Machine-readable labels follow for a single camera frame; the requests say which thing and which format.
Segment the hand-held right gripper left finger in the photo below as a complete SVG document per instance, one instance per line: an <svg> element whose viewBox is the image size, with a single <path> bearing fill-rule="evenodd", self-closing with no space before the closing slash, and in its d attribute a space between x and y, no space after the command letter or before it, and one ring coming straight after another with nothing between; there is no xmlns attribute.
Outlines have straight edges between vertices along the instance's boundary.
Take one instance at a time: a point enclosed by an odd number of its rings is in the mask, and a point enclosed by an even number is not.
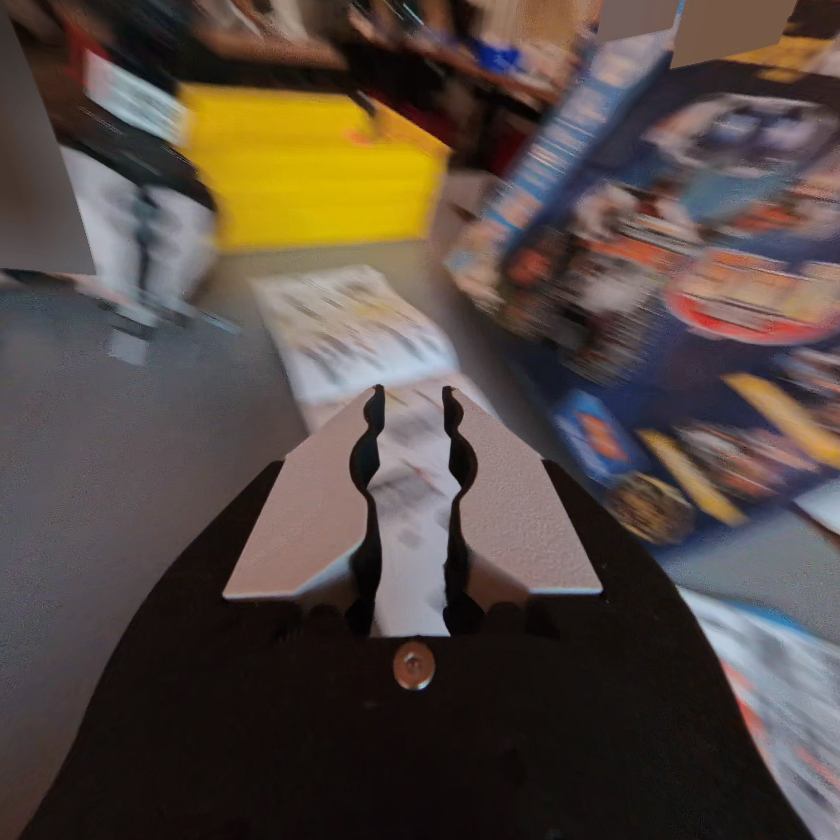
<svg viewBox="0 0 840 840"><path fill-rule="evenodd" d="M355 397L283 461L223 589L227 602L329 607L369 636L382 578L382 539L371 482L385 389Z"/></svg>

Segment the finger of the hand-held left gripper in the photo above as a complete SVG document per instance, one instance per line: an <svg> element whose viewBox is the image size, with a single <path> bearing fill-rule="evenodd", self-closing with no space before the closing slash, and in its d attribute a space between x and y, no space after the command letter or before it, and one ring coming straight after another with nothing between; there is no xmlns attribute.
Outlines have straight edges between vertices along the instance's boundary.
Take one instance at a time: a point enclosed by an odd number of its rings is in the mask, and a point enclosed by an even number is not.
<svg viewBox="0 0 840 840"><path fill-rule="evenodd" d="M164 312L185 316L216 258L217 216L191 196L152 188L152 298Z"/></svg>
<svg viewBox="0 0 840 840"><path fill-rule="evenodd" d="M61 148L93 260L87 273L65 274L82 294L107 304L118 317L144 325L141 302L143 250L137 185L105 164Z"/></svg>

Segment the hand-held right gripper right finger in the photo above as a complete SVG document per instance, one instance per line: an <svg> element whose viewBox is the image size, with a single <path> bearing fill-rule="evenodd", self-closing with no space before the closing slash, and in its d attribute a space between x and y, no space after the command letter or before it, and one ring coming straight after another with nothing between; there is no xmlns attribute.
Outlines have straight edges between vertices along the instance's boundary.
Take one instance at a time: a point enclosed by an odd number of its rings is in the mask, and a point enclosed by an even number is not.
<svg viewBox="0 0 840 840"><path fill-rule="evenodd" d="M448 469L444 622L475 633L490 611L535 599L599 596L603 584L540 454L465 393L442 391Z"/></svg>

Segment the grey desk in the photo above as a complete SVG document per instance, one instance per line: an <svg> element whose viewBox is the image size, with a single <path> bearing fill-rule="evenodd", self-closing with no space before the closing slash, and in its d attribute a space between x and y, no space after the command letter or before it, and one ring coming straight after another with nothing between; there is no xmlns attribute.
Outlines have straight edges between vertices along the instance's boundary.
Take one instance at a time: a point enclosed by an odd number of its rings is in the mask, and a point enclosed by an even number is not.
<svg viewBox="0 0 840 840"><path fill-rule="evenodd" d="M718 657L560 452L426 245L225 258L140 365L67 288L2 288L2 838L809 838ZM228 601L308 432L250 281L365 264L538 453L602 595L439 637Z"/></svg>

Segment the yellow plastic bin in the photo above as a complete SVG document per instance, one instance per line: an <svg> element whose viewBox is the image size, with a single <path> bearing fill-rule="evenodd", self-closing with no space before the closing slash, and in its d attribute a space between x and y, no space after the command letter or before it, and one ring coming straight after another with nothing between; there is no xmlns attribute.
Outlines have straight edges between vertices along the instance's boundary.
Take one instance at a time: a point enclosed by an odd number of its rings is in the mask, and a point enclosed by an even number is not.
<svg viewBox="0 0 840 840"><path fill-rule="evenodd" d="M226 256L426 239L450 148L348 96L183 84L181 152Z"/></svg>

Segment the open instruction booklet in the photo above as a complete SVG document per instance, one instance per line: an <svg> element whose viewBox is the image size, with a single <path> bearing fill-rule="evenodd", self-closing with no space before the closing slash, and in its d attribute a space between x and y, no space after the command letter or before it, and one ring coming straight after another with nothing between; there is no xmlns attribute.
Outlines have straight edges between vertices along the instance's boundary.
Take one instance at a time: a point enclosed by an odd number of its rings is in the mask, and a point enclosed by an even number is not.
<svg viewBox="0 0 840 840"><path fill-rule="evenodd" d="M489 414L460 370L447 334L370 266L250 281L310 434L374 385L385 389L371 485L382 577L374 630L384 637L448 636L444 564L459 484L448 468L442 391L451 386Z"/></svg>

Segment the blue robot kit box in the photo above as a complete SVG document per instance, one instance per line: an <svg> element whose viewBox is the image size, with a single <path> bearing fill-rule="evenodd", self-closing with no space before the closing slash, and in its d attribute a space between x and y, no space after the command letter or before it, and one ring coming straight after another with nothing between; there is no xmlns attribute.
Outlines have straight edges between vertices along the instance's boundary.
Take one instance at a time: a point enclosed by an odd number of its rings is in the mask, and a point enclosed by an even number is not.
<svg viewBox="0 0 840 840"><path fill-rule="evenodd" d="M665 552L838 478L838 79L591 47L446 259Z"/></svg>

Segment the colour printed paper sheet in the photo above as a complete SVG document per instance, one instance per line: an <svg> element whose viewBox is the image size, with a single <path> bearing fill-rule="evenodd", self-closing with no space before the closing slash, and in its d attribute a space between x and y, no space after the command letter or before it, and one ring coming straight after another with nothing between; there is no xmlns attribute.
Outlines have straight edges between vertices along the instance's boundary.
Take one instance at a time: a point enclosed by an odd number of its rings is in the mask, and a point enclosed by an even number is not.
<svg viewBox="0 0 840 840"><path fill-rule="evenodd" d="M838 839L838 645L778 612L678 591L789 803L814 838Z"/></svg>

